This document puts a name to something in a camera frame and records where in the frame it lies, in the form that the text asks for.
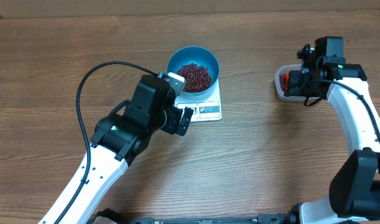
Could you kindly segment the red measuring scoop blue handle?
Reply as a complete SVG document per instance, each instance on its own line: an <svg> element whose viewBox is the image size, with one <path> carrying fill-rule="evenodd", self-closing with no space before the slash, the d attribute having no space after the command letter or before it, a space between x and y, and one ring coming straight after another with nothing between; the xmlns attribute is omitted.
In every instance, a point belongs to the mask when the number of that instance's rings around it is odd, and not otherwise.
<svg viewBox="0 0 380 224"><path fill-rule="evenodd" d="M289 89L289 74L285 74L285 91Z"/></svg>

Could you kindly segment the red beans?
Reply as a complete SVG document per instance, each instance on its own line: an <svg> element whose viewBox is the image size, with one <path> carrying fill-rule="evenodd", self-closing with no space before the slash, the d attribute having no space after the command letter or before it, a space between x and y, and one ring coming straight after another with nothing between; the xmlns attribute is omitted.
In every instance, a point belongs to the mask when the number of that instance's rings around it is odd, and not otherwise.
<svg viewBox="0 0 380 224"><path fill-rule="evenodd" d="M208 68L196 63L181 66L177 75L184 77L186 84L183 89L187 93L198 93L207 90L212 83Z"/></svg>

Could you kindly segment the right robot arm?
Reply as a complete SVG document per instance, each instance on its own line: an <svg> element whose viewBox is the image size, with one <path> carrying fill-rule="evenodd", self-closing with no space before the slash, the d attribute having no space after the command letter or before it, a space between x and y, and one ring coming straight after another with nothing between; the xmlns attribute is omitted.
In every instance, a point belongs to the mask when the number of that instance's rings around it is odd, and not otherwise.
<svg viewBox="0 0 380 224"><path fill-rule="evenodd" d="M326 36L297 52L299 65L274 79L282 101L306 107L327 100L340 120L349 157L326 197L296 205L287 223L360 223L380 220L380 118L360 64L347 63L342 37Z"/></svg>

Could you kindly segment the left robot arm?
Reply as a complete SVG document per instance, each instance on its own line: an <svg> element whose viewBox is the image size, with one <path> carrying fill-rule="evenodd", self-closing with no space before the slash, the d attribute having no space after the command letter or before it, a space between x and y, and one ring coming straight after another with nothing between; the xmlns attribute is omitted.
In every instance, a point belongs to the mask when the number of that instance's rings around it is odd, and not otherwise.
<svg viewBox="0 0 380 224"><path fill-rule="evenodd" d="M185 135L193 110L174 106L185 84L184 77L172 72L143 75L132 100L120 103L98 121L90 152L41 222L86 223L156 131Z"/></svg>

